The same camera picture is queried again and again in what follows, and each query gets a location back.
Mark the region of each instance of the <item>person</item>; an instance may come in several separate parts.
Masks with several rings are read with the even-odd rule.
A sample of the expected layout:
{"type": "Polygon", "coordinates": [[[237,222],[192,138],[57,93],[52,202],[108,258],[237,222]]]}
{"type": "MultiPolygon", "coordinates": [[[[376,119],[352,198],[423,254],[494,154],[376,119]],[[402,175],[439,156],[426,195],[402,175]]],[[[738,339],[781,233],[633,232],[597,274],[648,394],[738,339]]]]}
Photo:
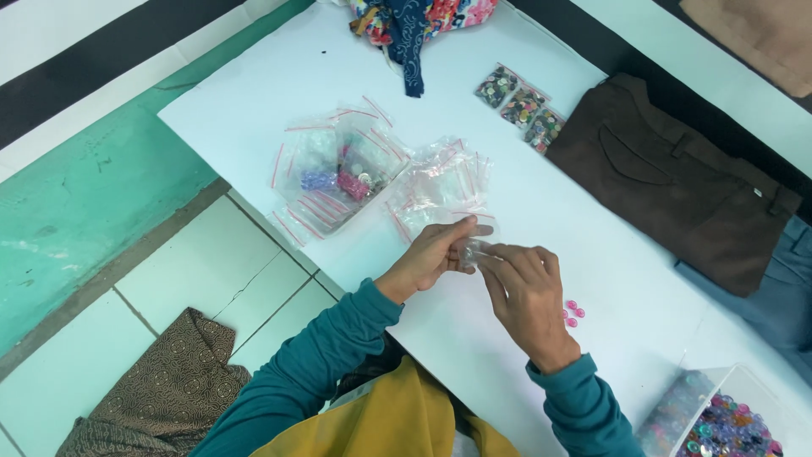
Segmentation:
{"type": "MultiPolygon", "coordinates": [[[[476,216],[426,227],[386,273],[363,280],[286,340],[190,456],[518,456],[384,333],[402,303],[445,272],[475,273],[460,265],[459,251],[484,227],[476,216]],[[358,385],[359,370],[387,351],[398,358],[378,369],[386,374],[360,376],[358,385]],[[339,380],[343,394],[319,413],[339,380]]],[[[544,411],[561,445],[572,457],[643,456],[611,389],[564,327],[556,256],[502,244],[486,254],[477,261],[494,314],[528,355],[530,379],[546,390],[544,411]]]]}

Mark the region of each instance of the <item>sleeve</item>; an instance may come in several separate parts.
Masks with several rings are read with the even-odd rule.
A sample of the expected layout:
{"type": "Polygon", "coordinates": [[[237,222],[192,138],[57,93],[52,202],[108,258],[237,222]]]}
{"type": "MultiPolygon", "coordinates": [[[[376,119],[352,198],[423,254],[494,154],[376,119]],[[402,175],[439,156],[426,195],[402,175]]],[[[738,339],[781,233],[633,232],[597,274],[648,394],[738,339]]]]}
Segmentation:
{"type": "Polygon", "coordinates": [[[341,376],[367,354],[383,351],[381,335],[397,324],[401,310],[365,279],[358,292],[345,294],[282,344],[189,457],[247,457],[316,415],[341,376]]]}
{"type": "Polygon", "coordinates": [[[546,392],[544,412],[570,457],[645,457],[611,388],[595,376],[598,368],[591,355],[549,376],[532,362],[526,368],[546,392]]]}

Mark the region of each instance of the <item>left hand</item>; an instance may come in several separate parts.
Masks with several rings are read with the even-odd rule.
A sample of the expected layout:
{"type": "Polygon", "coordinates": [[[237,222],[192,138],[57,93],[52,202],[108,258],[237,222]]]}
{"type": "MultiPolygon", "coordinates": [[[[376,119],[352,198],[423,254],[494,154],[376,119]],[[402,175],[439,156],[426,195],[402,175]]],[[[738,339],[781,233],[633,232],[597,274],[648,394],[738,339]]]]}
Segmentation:
{"type": "Polygon", "coordinates": [[[467,237],[491,233],[489,225],[477,225],[475,215],[454,224],[428,225],[392,268],[375,280],[375,285],[391,301],[402,303],[418,290],[430,289],[445,272],[473,275],[476,268],[460,266],[458,248],[467,237]]]}

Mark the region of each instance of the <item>colorful floral cloth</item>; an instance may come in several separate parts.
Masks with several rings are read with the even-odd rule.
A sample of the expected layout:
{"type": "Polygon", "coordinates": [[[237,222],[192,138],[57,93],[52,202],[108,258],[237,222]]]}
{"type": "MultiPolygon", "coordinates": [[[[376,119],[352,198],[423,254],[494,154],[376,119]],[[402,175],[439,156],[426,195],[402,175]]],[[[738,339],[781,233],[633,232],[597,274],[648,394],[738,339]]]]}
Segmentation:
{"type": "Polygon", "coordinates": [[[498,0],[349,0],[357,19],[368,9],[378,12],[365,26],[369,41],[388,46],[389,58],[404,66],[406,94],[423,94],[420,49],[441,32],[485,22],[498,0]]]}

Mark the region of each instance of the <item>brown trousers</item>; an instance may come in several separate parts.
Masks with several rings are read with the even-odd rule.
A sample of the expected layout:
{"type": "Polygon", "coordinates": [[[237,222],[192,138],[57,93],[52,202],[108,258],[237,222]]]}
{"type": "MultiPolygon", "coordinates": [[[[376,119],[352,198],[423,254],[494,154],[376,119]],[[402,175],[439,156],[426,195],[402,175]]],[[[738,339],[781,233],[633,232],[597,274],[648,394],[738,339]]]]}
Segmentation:
{"type": "Polygon", "coordinates": [[[801,198],[653,107],[619,74],[586,92],[547,158],[732,294],[758,289],[801,198]]]}

